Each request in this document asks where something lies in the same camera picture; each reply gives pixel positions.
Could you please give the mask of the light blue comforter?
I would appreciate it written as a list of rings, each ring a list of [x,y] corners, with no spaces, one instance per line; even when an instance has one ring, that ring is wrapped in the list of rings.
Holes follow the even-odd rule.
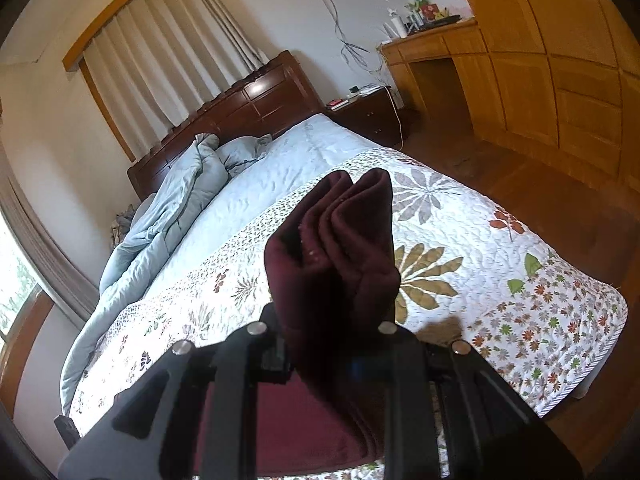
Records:
[[[70,414],[80,378],[96,344],[119,313],[140,300],[193,222],[229,180],[265,156],[272,136],[241,136],[225,144],[199,133],[172,163],[160,188],[107,260],[100,298],[70,353],[60,383],[62,412]]]

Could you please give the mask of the beige window curtain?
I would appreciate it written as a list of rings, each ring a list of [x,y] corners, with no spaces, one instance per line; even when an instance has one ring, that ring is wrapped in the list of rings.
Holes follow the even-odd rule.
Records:
[[[134,158],[268,61],[221,0],[130,0],[82,59]]]

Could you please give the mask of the maroon pants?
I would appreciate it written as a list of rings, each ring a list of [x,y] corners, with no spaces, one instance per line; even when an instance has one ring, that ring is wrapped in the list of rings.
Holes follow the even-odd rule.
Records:
[[[324,177],[269,237],[264,261],[293,371],[257,388],[256,472],[322,474],[384,451],[385,394],[360,361],[394,316],[392,184],[381,168]]]

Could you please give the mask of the floral quilt bedspread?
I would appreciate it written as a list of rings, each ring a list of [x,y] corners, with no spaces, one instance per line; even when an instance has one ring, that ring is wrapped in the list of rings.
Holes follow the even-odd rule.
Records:
[[[393,185],[397,321],[421,339],[456,335],[546,414],[597,374],[627,319],[623,296],[582,273],[489,198],[324,115],[270,138],[190,136],[206,156],[193,218],[165,249],[113,252],[92,350],[65,403],[82,431],[176,339],[209,344],[255,315],[269,290],[262,253],[302,197],[335,169],[385,169]]]

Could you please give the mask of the wooden desk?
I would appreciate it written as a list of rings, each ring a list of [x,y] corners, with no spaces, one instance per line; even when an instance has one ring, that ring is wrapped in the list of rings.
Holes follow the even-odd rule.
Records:
[[[380,47],[404,102],[427,127],[454,125],[489,140],[506,130],[494,64],[474,20]]]

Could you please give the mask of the dark wooden nightstand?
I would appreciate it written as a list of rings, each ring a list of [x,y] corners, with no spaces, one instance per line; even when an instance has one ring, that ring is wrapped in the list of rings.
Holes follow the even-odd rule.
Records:
[[[326,116],[386,148],[401,148],[410,134],[412,110],[397,105],[390,87],[379,86],[367,94],[329,102]]]

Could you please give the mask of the dark wooden headboard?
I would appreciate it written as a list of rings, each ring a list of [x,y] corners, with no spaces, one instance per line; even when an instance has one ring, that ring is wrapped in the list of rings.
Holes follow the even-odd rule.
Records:
[[[129,181],[138,199],[144,200],[157,192],[199,133],[213,133],[222,144],[239,136],[277,138],[323,111],[324,104],[299,62],[285,50],[173,128],[128,169]]]

